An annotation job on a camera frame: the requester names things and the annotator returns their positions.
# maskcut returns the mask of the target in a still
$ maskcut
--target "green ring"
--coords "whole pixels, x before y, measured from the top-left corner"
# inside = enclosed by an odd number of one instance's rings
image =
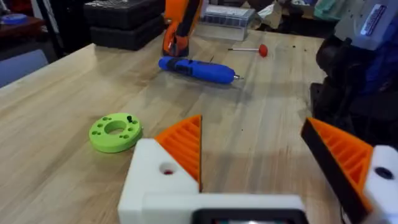
[[[131,123],[127,120],[128,116],[132,118]],[[115,129],[122,131],[116,134],[111,133]],[[135,145],[142,137],[142,126],[138,118],[131,114],[109,114],[92,125],[88,137],[93,147],[98,151],[106,153],[122,152]]]

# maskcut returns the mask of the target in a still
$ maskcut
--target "blue electric screwdriver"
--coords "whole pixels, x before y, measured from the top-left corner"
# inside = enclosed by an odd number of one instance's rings
[[[215,83],[229,84],[233,80],[243,79],[239,75],[235,75],[235,71],[225,65],[184,58],[164,56],[159,60],[159,67],[163,70]]]

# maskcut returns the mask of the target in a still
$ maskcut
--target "red ball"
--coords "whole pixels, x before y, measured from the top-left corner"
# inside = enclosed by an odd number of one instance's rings
[[[259,53],[261,57],[266,57],[268,55],[268,48],[264,44],[261,44],[259,47]]]

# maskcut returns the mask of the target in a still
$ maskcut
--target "hole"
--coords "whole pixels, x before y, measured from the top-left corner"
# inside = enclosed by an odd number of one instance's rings
[[[174,172],[173,172],[172,170],[165,170],[165,171],[163,172],[163,174],[164,174],[164,175],[172,175],[172,174],[174,174]]]
[[[106,134],[119,134],[126,128],[126,124],[123,121],[112,121],[108,123],[104,130]]]
[[[177,171],[177,166],[171,162],[164,162],[159,167],[163,175],[173,175]]]
[[[384,167],[376,167],[374,171],[381,176],[384,179],[387,180],[394,180],[394,174],[389,169],[386,169]]]

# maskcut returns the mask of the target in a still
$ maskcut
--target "black storage box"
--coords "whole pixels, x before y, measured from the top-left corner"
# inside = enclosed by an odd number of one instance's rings
[[[91,26],[133,29],[164,12],[165,0],[105,0],[86,3],[87,23]]]
[[[163,33],[163,16],[158,16],[134,30],[118,30],[91,27],[91,39],[94,44],[127,50],[139,50],[152,39]]]

